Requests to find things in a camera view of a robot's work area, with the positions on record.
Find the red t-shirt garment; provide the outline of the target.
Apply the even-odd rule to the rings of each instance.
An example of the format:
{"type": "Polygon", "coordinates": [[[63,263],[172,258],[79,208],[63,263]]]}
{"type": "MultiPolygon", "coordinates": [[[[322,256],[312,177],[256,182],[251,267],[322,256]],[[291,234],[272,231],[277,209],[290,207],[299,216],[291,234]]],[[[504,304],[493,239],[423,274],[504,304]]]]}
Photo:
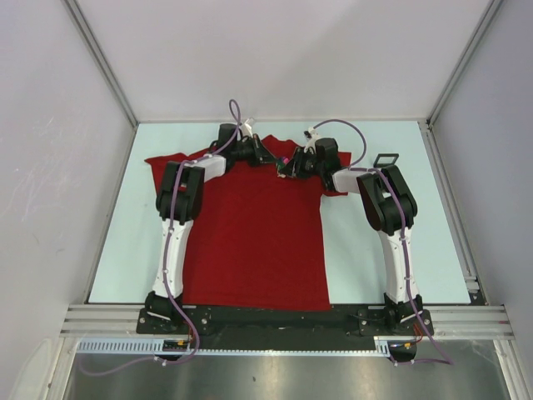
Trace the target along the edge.
{"type": "MultiPolygon", "coordinates": [[[[262,140],[278,159],[297,145],[262,140]]],[[[156,190],[168,162],[193,160],[207,150],[153,157],[156,190]]],[[[237,162],[204,184],[202,209],[187,242],[181,303],[297,311],[326,311],[319,177],[280,178],[276,164],[237,162]]]]}

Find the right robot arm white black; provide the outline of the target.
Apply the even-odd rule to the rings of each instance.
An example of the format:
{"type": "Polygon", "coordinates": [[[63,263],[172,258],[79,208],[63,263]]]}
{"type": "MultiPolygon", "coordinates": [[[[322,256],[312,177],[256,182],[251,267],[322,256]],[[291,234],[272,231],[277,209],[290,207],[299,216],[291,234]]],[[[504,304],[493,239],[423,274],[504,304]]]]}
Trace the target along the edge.
{"type": "Polygon", "coordinates": [[[411,229],[418,213],[416,200],[395,164],[372,168],[344,166],[336,140],[318,138],[297,147],[278,173],[287,178],[319,177],[325,189],[361,197],[366,220],[380,238],[386,269],[384,318],[386,328],[403,334],[423,311],[411,265],[411,229]]]}

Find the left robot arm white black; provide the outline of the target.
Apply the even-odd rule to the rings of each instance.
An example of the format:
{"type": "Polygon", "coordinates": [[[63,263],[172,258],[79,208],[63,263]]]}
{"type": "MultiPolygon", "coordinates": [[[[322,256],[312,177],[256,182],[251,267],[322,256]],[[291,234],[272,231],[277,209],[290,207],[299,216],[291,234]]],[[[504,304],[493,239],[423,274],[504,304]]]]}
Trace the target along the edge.
{"type": "Polygon", "coordinates": [[[183,311],[175,306],[182,301],[187,242],[202,209],[204,184],[228,173],[238,161],[252,167],[276,161],[252,131],[252,125],[251,118],[236,124],[223,123],[207,153],[165,166],[156,200],[162,219],[162,253],[145,307],[166,333],[178,331],[184,323],[183,311]]]}

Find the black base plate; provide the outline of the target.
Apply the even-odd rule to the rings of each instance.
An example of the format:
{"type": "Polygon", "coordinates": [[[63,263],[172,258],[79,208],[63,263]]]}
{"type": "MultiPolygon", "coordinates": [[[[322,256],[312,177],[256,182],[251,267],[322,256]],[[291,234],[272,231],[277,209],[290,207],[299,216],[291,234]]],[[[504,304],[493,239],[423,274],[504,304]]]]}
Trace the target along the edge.
{"type": "Polygon", "coordinates": [[[337,304],[327,311],[283,311],[255,307],[225,307],[183,305],[180,314],[170,302],[156,301],[161,309],[154,312],[144,306],[138,313],[136,332],[139,334],[172,335],[190,333],[188,322],[201,335],[220,332],[223,328],[339,328],[357,331],[365,336],[427,336],[434,333],[430,311],[409,302],[371,306],[337,304]]]}

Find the black open small box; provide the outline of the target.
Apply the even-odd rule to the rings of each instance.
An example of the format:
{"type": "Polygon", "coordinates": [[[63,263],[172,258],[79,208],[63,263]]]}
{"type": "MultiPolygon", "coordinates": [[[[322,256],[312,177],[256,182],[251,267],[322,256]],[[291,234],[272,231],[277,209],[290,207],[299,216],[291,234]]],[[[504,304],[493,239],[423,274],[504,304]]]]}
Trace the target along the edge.
{"type": "Polygon", "coordinates": [[[374,168],[385,168],[390,165],[395,165],[399,158],[398,153],[378,153],[373,163],[374,168]]]}

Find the aluminium front rail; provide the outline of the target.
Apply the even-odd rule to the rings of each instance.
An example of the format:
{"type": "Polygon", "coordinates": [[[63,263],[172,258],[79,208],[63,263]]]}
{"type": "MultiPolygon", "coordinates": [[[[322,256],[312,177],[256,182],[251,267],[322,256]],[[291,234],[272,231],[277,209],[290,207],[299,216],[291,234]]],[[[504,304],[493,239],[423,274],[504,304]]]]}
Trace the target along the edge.
{"type": "MultiPolygon", "coordinates": [[[[139,305],[71,305],[60,334],[64,337],[126,337],[135,334],[139,305]]],[[[441,340],[503,340],[515,337],[503,306],[426,306],[441,340]]]]}

